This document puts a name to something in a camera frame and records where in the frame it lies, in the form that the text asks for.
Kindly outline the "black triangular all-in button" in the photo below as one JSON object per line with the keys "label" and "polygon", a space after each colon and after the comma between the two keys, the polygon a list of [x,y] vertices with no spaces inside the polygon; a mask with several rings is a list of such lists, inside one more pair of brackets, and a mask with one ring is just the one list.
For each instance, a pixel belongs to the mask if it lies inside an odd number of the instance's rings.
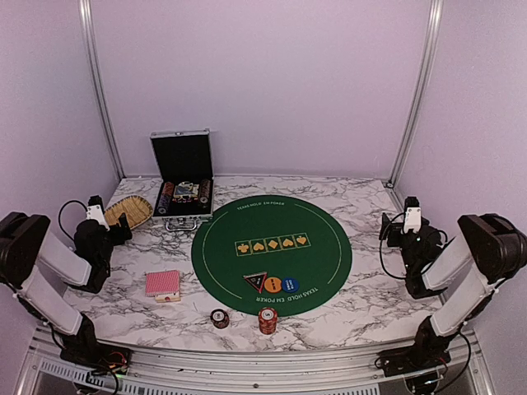
{"label": "black triangular all-in button", "polygon": [[244,275],[244,280],[250,284],[254,289],[256,289],[260,294],[264,289],[264,283],[268,278],[266,272],[259,272],[250,275]]}

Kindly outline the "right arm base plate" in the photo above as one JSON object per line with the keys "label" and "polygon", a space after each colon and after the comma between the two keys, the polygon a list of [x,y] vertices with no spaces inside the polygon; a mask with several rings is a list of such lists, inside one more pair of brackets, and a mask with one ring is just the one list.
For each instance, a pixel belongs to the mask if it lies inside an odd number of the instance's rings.
{"label": "right arm base plate", "polygon": [[374,365],[377,369],[382,369],[385,377],[392,377],[400,374],[410,374],[423,369],[431,369],[445,365],[450,362],[450,353],[440,351],[425,355],[415,352],[412,347],[400,347],[381,351],[377,356]]}

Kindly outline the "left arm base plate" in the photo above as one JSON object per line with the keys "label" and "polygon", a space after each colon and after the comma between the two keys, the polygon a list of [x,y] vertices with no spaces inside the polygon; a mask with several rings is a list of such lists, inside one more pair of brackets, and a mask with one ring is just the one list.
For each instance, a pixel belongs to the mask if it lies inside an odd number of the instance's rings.
{"label": "left arm base plate", "polygon": [[126,374],[131,360],[132,351],[126,347],[100,344],[94,353],[86,350],[65,347],[60,352],[60,357],[68,362],[83,365],[101,372],[109,373],[110,369],[115,374]]}

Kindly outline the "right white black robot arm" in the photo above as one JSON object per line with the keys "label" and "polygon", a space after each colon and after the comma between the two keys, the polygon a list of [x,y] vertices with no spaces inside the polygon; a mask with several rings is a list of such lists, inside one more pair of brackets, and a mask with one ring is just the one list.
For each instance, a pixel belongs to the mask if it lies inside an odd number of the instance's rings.
{"label": "right white black robot arm", "polygon": [[379,354],[386,374],[448,361],[450,342],[526,265],[526,236],[505,217],[462,215],[458,227],[459,233],[449,239],[423,219],[417,207],[394,218],[382,216],[380,244],[399,249],[406,271],[400,278],[413,298],[440,295],[454,287],[447,301],[418,326],[411,346]]}

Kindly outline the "orange round blind button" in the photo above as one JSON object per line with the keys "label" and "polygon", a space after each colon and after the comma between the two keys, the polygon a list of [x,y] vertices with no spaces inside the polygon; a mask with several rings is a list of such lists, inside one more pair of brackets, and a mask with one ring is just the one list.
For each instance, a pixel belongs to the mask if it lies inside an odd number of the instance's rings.
{"label": "orange round blind button", "polygon": [[282,290],[282,280],[275,276],[268,277],[264,282],[264,289],[272,294],[278,293]]}

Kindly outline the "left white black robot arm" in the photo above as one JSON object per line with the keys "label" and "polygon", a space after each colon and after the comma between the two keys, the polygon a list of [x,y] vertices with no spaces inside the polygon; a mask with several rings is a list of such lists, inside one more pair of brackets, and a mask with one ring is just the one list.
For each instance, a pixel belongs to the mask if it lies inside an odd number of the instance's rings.
{"label": "left white black robot arm", "polygon": [[129,240],[131,230],[126,223],[107,225],[103,219],[88,218],[78,224],[69,248],[49,226],[47,216],[16,211],[1,220],[1,282],[50,327],[63,360],[111,369],[125,366],[131,351],[101,343],[94,323],[63,298],[41,268],[70,288],[97,294],[110,277],[114,246]]}

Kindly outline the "dark brown poker chip stack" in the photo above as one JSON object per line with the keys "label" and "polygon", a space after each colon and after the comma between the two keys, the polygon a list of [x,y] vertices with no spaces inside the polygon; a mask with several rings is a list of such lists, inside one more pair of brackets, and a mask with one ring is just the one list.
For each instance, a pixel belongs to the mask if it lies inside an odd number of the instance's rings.
{"label": "dark brown poker chip stack", "polygon": [[210,319],[213,326],[219,329],[227,328],[230,323],[228,313],[223,309],[214,309],[210,314]]}

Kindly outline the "red poker chip stack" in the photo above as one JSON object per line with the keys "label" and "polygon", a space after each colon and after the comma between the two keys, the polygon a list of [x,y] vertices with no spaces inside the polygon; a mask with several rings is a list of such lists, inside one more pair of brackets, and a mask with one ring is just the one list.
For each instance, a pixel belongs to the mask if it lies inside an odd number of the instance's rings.
{"label": "red poker chip stack", "polygon": [[277,327],[277,311],[271,307],[264,307],[259,311],[259,330],[262,334],[271,335]]}

